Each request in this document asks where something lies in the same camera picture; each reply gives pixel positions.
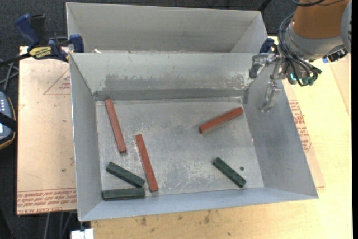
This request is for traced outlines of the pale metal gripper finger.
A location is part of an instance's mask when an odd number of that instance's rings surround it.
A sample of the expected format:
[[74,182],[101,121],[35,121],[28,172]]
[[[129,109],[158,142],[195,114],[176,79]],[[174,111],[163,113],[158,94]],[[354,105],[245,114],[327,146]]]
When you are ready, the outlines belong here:
[[268,82],[266,86],[266,92],[263,104],[260,107],[261,112],[268,112],[271,110],[278,102],[279,97],[282,93],[282,87],[274,80]]
[[252,57],[252,64],[249,69],[249,77],[256,78],[258,76],[258,71],[261,67],[265,65],[266,56],[265,55],[255,55]]

